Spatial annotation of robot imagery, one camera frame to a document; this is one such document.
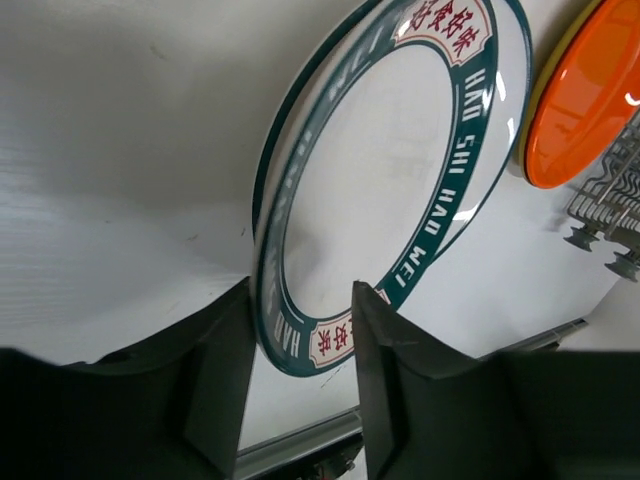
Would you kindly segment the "orange plate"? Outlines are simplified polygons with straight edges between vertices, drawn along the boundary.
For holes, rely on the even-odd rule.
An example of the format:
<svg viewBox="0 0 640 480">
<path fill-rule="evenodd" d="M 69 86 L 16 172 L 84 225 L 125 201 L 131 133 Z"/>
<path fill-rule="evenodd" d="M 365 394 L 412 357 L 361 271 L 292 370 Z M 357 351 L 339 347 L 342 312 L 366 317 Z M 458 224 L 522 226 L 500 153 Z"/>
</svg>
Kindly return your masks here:
<svg viewBox="0 0 640 480">
<path fill-rule="evenodd" d="M 531 185 L 551 189 L 588 167 L 639 110 L 639 3 L 601 1 L 542 95 L 527 140 Z"/>
</svg>

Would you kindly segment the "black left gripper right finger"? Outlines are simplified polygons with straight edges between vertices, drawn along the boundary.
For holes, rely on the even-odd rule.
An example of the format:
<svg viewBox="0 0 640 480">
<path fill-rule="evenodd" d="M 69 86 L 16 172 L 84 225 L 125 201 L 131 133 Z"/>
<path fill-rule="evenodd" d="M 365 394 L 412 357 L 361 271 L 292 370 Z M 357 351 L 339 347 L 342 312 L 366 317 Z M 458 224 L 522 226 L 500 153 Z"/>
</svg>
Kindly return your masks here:
<svg viewBox="0 0 640 480">
<path fill-rule="evenodd" d="M 635 479 L 635 352 L 477 360 L 355 282 L 360 414 L 372 479 Z"/>
</svg>

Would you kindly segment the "green patterned white plate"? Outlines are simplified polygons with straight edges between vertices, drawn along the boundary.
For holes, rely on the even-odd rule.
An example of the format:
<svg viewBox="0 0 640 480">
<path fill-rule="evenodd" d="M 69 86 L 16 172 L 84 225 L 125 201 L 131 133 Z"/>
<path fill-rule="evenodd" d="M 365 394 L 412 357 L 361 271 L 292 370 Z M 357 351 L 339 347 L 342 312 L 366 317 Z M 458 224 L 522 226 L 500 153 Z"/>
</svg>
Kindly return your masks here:
<svg viewBox="0 0 640 480">
<path fill-rule="evenodd" d="M 353 355 L 354 281 L 393 309 L 425 294 L 505 169 L 532 67 L 518 1 L 368 1 L 319 45 L 253 190 L 254 321 L 275 368 Z"/>
</svg>

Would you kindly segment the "yellow brown patterned plate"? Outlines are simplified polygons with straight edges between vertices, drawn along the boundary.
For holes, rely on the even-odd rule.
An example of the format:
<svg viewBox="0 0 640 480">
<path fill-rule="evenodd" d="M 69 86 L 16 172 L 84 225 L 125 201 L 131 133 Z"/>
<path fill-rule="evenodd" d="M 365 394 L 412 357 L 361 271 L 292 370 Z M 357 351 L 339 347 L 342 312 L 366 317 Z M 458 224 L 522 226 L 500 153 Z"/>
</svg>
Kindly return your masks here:
<svg viewBox="0 0 640 480">
<path fill-rule="evenodd" d="M 549 81 L 554 75 L 557 67 L 559 66 L 566 50 L 571 45 L 576 35 L 583 28 L 585 22 L 589 19 L 591 14 L 599 7 L 601 1 L 588 1 L 575 15 L 570 23 L 562 31 L 562 35 L 553 43 L 553 49 L 545 58 L 540 71 L 537 73 L 536 81 L 531 90 L 529 98 L 529 105 L 522 122 L 522 128 L 520 138 L 517 146 L 517 159 L 519 168 L 521 170 L 521 176 L 531 183 L 526 169 L 526 157 L 527 157 L 527 140 L 529 134 L 532 132 L 533 121 L 535 119 L 536 112 L 540 106 L 542 95 L 547 88 Z"/>
</svg>

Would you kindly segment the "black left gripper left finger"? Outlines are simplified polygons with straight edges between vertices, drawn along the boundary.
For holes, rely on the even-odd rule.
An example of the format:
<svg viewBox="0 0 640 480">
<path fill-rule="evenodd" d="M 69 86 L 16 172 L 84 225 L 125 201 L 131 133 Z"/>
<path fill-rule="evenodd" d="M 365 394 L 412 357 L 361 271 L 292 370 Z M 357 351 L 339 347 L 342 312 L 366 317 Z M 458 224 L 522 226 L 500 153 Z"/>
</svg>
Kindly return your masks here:
<svg viewBox="0 0 640 480">
<path fill-rule="evenodd" d="M 5 479 L 229 479 L 255 355 L 241 281 L 95 363 L 1 352 Z"/>
</svg>

